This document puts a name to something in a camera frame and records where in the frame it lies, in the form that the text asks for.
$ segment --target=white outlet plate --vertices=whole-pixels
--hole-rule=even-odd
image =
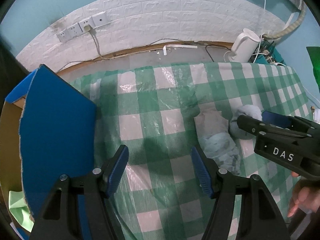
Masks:
[[[89,17],[89,18],[86,18],[86,19],[81,20],[81,21],[79,22],[79,25],[80,25],[80,27],[81,27],[81,29],[82,29],[83,32],[85,32],[85,31],[84,31],[84,27],[85,27],[86,25],[90,25],[91,28],[95,28],[95,27],[96,27],[95,24],[94,24],[94,22],[93,22],[93,20],[92,20],[92,17]]]
[[[79,36],[83,33],[81,30],[79,23],[73,24],[69,28],[67,28],[68,33],[70,34],[71,38],[74,38],[76,36]]]
[[[107,12],[100,12],[93,15],[92,20],[96,27],[100,27],[109,23]]]
[[[57,37],[59,38],[60,42],[65,43],[69,40],[71,40],[71,36],[67,29],[63,30],[62,32],[57,33]]]

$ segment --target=silver rivet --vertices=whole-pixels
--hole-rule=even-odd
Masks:
[[[220,174],[226,174],[228,171],[226,170],[226,169],[224,169],[224,168],[220,168],[219,170],[219,173]]]
[[[93,169],[92,173],[93,174],[99,174],[101,172],[101,169],[100,168],[95,168]]]
[[[64,180],[66,180],[68,178],[68,175],[67,174],[62,174],[61,176],[60,176],[60,180],[61,181],[64,181]]]
[[[254,180],[259,180],[260,179],[260,176],[258,174],[252,174],[252,178]]]

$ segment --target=brick wallpaper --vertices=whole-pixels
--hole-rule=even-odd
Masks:
[[[166,38],[234,42],[243,28],[261,34],[277,32],[285,25],[274,14],[264,13],[263,8],[246,0],[97,0],[50,25],[17,59],[30,71],[41,63],[57,71],[70,61],[97,58],[88,33],[66,43],[60,43],[56,33],[102,11],[107,11],[110,23],[95,29],[101,54]]]

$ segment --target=checkered tablecloth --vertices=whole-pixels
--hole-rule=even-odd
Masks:
[[[190,157],[197,144],[194,117],[214,107],[230,120],[234,110],[262,110],[312,118],[303,86],[290,67],[241,63],[148,66],[98,72],[71,83],[97,106],[95,164],[120,144],[130,157],[111,199],[126,239],[198,240],[214,200],[201,191]],[[259,174],[286,217],[290,171],[254,154],[254,142],[236,140],[241,176]],[[234,239],[241,197],[237,196],[229,239]]]

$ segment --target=white kettle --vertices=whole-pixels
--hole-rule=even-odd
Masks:
[[[248,62],[251,55],[260,42],[257,34],[249,29],[243,29],[233,44],[231,51],[228,53],[228,60],[232,62]]]

